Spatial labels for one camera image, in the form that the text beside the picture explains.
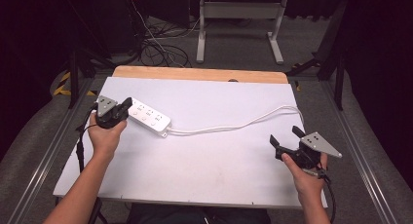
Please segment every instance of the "white power strip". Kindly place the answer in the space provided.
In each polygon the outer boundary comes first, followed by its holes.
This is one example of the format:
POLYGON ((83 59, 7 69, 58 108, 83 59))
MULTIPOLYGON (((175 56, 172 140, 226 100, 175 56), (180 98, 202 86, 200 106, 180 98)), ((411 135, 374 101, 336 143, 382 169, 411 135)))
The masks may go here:
POLYGON ((132 106, 129 108, 130 118, 151 132, 162 137, 167 137, 167 130, 171 126, 170 117, 135 98, 132 98, 131 100, 132 106))

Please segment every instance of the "human hand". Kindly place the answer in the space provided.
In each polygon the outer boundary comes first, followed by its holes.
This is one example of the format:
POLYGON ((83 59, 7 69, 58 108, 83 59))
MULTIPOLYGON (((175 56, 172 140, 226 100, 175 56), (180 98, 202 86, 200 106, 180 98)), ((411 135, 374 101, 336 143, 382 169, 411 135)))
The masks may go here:
POLYGON ((96 124, 95 113, 91 114, 90 127, 88 128, 89 137, 94 147, 93 158, 98 158, 110 162, 118 147, 122 131, 127 126, 127 121, 121 121, 112 129, 103 129, 96 124))
MULTIPOLYGON (((289 157, 289 155, 283 153, 282 160, 285 165, 289 168, 294 177, 295 188, 298 192, 298 200, 302 206, 309 205, 321 205, 321 190, 324 186, 324 180, 318 179, 315 176, 312 176, 303 171, 298 167, 295 162, 289 157)), ((321 153, 320 157, 321 165, 326 169, 327 167, 327 155, 321 153)))

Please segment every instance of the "forearm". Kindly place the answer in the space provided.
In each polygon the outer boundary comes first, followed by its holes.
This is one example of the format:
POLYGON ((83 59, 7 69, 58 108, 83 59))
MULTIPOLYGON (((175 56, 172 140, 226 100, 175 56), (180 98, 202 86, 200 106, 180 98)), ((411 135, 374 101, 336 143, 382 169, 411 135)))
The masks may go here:
POLYGON ((45 223, 88 223, 109 163, 92 158, 45 223))
POLYGON ((306 224, 330 223, 327 212, 322 206, 321 200, 303 202, 302 205, 306 224))

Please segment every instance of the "white table surface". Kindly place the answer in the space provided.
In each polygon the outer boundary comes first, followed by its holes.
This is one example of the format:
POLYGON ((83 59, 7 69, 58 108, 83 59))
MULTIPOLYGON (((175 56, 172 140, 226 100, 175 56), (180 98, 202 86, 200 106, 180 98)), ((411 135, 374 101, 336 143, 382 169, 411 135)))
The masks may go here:
MULTIPOLYGON (((171 117, 178 130, 247 123, 281 105, 296 106, 290 85, 107 79, 102 95, 134 97, 171 117)), ((303 129, 299 114, 282 110, 236 131, 161 138, 132 120, 121 135, 98 196, 122 202, 245 207, 301 207, 292 176, 270 144, 270 134, 291 149, 303 129)), ((93 148, 84 135, 85 164, 93 148)), ((54 190, 64 196, 79 175, 74 148, 54 190)))

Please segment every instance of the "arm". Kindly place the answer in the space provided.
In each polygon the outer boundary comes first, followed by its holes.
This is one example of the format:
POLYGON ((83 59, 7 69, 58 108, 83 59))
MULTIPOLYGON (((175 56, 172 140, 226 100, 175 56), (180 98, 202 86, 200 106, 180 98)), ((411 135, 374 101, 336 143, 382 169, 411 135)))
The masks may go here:
MULTIPOLYGON (((324 180, 317 179, 304 172, 285 153, 282 154, 282 160, 294 177, 295 188, 298 192, 298 200, 303 206, 306 224, 330 223, 327 212, 321 203, 321 190, 324 185, 324 180)), ((324 168, 327 166, 326 154, 321 154, 321 164, 324 168)))
POLYGON ((95 114, 92 114, 88 129, 94 146, 91 160, 44 223, 88 223, 103 176, 115 155, 121 132, 127 126, 123 121, 106 130, 95 124, 95 114))

